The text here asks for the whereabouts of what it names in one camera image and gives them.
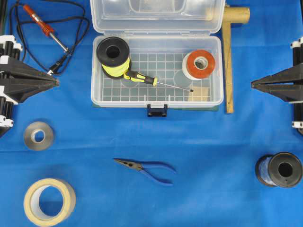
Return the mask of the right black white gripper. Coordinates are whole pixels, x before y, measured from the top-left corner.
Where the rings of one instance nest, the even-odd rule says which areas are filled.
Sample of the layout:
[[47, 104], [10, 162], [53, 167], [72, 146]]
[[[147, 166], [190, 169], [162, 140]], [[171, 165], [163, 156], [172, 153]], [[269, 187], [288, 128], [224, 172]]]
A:
[[251, 82], [251, 87], [254, 89], [276, 96], [285, 102], [297, 102], [294, 104], [292, 127], [296, 128], [301, 135], [303, 134], [303, 86], [285, 85], [284, 83], [303, 80], [302, 43], [301, 38], [291, 43], [293, 67]]

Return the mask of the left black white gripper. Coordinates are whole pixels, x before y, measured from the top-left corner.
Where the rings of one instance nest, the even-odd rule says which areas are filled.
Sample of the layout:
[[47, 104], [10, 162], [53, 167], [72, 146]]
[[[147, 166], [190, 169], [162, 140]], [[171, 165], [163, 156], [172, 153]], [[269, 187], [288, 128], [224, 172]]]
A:
[[17, 79], [0, 80], [0, 137], [14, 125], [13, 107], [29, 97], [59, 86], [59, 81], [19, 61], [23, 47], [13, 35], [0, 36], [0, 71]]

